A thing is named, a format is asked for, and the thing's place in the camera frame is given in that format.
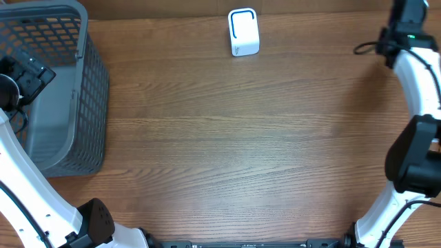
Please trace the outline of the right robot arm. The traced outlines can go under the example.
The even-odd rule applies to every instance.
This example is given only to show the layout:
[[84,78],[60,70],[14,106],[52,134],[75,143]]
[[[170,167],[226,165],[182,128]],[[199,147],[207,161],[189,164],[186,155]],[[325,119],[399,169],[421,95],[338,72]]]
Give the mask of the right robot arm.
[[385,57],[400,81],[409,122],[385,159],[387,185],[369,211],[340,240],[340,247],[403,247],[396,232],[422,205],[435,206],[440,194],[440,51],[423,30],[429,4],[395,0],[388,25],[377,41],[361,43],[357,55]]

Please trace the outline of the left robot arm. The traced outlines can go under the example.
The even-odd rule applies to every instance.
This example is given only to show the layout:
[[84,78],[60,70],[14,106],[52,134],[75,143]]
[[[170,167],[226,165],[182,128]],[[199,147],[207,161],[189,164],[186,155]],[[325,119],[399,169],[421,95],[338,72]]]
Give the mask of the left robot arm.
[[8,112],[22,112],[56,76],[36,59],[1,59],[1,213],[25,247],[160,247],[142,228],[114,222],[98,198],[63,199],[22,148]]

